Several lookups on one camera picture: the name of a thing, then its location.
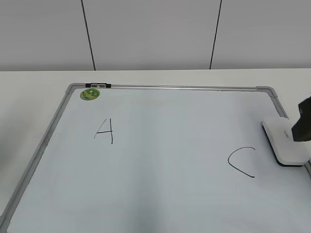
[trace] wall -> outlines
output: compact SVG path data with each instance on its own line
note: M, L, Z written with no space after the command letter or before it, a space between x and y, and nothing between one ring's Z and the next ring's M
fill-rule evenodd
M310 8L308 0L2 0L0 71L310 68Z

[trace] whiteboard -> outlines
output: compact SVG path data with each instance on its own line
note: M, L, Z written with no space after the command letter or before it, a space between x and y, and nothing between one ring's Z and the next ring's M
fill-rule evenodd
M310 176L276 163L260 125L279 116L267 93L83 90L7 232L310 232ZM231 155L242 147L253 149Z

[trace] round sticker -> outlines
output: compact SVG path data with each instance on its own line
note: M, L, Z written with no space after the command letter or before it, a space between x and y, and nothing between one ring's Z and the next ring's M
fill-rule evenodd
M81 99L83 100L94 100L100 95L99 90L91 88L81 92Z

